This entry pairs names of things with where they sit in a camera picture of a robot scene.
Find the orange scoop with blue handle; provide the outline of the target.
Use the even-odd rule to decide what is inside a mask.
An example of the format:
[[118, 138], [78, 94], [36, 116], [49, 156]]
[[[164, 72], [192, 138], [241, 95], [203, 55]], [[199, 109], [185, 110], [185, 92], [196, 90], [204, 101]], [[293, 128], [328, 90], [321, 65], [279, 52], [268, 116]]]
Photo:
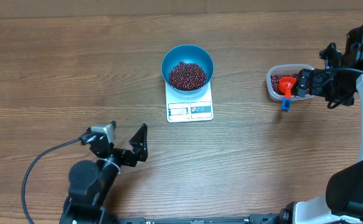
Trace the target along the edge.
[[283, 76], [278, 83], [278, 89], [284, 94], [281, 110], [288, 112], [291, 107], [292, 88], [296, 84], [296, 79], [293, 77]]

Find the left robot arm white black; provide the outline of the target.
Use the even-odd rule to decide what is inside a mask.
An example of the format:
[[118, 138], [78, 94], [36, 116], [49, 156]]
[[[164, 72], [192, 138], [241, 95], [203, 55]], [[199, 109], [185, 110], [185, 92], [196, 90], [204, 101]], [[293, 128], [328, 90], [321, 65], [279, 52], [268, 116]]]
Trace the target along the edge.
[[79, 137], [89, 145], [97, 160], [80, 161], [68, 173], [70, 186], [60, 223], [106, 224], [119, 223], [118, 217], [104, 206], [106, 196], [123, 166], [134, 167], [148, 158], [148, 127], [142, 124], [129, 140], [132, 149], [114, 145], [116, 122], [95, 125]]

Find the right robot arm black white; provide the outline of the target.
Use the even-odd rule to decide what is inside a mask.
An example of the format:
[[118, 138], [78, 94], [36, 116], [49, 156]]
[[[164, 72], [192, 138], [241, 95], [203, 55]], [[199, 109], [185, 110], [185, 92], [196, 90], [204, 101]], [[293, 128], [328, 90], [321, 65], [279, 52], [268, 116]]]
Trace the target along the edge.
[[361, 144], [357, 162], [334, 174], [326, 193], [305, 202], [292, 202], [269, 223], [363, 223], [363, 25], [347, 33], [346, 49], [338, 51], [334, 42], [319, 52], [324, 69], [300, 70], [283, 75], [277, 82], [281, 109], [287, 112], [293, 98], [320, 96], [327, 108], [352, 106], [354, 95], [361, 103]]

